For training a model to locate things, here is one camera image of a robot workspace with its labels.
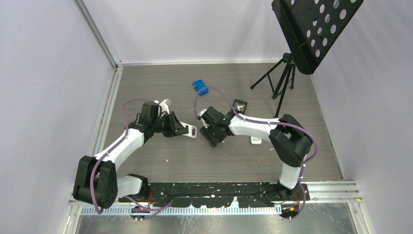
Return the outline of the white remote with black window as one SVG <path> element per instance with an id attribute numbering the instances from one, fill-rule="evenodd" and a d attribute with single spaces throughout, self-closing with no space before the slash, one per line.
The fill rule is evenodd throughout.
<path id="1" fill-rule="evenodd" d="M 189 138 L 196 138 L 197 137 L 197 127 L 186 124 L 184 122 L 181 122 L 182 126 L 185 128 L 185 134 L 182 134 L 183 136 L 189 137 Z"/>

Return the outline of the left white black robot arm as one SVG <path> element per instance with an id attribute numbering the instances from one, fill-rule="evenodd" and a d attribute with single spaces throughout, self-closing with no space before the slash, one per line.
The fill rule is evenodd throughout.
<path id="1" fill-rule="evenodd" d="M 119 167 L 156 133 L 164 137 L 196 138 L 197 128 L 178 120 L 169 109 L 170 100 L 161 102 L 143 99 L 136 119 L 125 124 L 121 136 L 94 156 L 83 156 L 78 162 L 72 196 L 94 206 L 100 214 L 114 202 L 124 198 L 143 202 L 150 196 L 148 179 L 128 174 L 118 177 Z"/>

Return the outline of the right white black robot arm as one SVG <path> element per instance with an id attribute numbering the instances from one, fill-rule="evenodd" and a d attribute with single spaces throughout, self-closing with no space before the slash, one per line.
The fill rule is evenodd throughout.
<path id="1" fill-rule="evenodd" d="M 249 117 L 235 110 L 223 114 L 212 106 L 197 114 L 203 127 L 200 133 L 211 147 L 220 144 L 228 136 L 250 136 L 266 140 L 273 145 L 282 161 L 282 172 L 277 182 L 281 199 L 291 200 L 298 194 L 304 165 L 312 159 L 311 147 L 318 147 L 314 136 L 305 130 L 291 115 L 281 118 Z"/>

